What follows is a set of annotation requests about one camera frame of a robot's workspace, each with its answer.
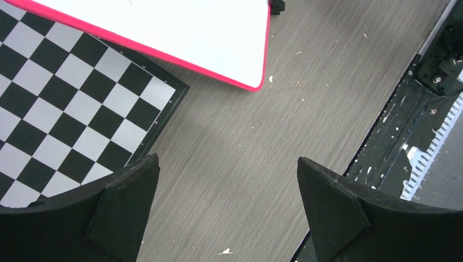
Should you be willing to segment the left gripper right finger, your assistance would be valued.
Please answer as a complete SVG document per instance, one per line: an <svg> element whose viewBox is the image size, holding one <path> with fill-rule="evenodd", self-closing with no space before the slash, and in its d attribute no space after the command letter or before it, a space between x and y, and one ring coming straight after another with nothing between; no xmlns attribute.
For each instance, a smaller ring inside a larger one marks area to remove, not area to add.
<svg viewBox="0 0 463 262"><path fill-rule="evenodd" d="M406 201L306 158L297 179L318 261L462 261L462 212Z"/></svg>

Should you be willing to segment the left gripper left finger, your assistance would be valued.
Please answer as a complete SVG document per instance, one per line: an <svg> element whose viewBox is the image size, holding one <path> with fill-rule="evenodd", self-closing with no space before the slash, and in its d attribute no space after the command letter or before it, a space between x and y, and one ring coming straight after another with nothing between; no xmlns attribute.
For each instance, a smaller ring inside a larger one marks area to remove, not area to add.
<svg viewBox="0 0 463 262"><path fill-rule="evenodd" d="M159 173L151 154L27 207L2 207L1 261L136 261Z"/></svg>

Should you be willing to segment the black white chessboard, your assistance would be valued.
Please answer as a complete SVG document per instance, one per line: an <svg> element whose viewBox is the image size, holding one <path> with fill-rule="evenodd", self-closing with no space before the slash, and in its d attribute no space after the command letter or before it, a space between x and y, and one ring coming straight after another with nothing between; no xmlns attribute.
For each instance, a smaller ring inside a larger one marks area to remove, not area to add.
<svg viewBox="0 0 463 262"><path fill-rule="evenodd" d="M187 91L133 50L1 1L1 206L144 156Z"/></svg>

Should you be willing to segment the pink framed whiteboard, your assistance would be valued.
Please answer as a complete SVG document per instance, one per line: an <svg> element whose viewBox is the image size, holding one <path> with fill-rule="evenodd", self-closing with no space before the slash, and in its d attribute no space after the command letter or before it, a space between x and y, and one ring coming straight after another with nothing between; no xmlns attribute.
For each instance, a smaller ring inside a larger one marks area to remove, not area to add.
<svg viewBox="0 0 463 262"><path fill-rule="evenodd" d="M260 90L265 81L270 29L266 0L11 5L249 91Z"/></svg>

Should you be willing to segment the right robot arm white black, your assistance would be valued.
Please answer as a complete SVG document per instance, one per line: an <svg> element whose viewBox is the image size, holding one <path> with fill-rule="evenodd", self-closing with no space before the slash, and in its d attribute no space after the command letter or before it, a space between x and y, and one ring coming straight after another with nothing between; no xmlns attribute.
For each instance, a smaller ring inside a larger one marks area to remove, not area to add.
<svg viewBox="0 0 463 262"><path fill-rule="evenodd" d="M439 96L462 92L462 1L449 1L419 54L417 81Z"/></svg>

